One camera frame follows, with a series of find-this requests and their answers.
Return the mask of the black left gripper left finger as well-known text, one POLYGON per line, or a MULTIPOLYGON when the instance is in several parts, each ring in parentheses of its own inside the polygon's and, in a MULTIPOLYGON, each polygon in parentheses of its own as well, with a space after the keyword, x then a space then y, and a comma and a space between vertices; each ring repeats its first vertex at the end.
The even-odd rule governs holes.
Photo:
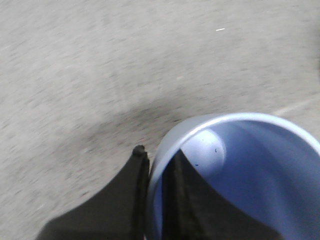
POLYGON ((81 205, 53 218, 38 240, 142 240, 150 160, 137 145, 118 174, 81 205))

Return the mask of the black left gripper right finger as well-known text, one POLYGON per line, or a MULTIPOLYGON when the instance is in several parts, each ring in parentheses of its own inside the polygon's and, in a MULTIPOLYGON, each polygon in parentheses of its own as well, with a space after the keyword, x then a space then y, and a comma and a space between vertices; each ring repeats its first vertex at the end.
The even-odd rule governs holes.
POLYGON ((181 150, 162 175, 163 240, 281 240, 274 229, 224 199, 181 150))

